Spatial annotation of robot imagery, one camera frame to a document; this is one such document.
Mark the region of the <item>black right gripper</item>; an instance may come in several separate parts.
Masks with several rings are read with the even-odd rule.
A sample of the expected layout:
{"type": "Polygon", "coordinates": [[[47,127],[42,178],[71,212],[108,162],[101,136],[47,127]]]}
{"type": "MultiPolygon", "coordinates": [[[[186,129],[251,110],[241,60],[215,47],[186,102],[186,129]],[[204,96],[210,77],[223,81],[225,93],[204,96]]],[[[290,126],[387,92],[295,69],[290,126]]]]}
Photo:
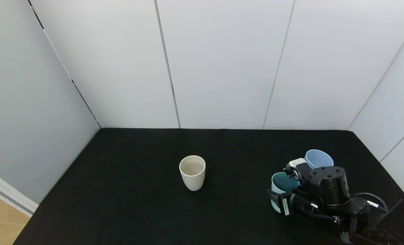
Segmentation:
{"type": "Polygon", "coordinates": [[[272,202],[278,202],[280,213],[285,217],[303,213],[301,210],[302,205],[308,202],[308,199],[305,197],[292,192],[277,193],[267,188],[266,193],[272,202]]]}

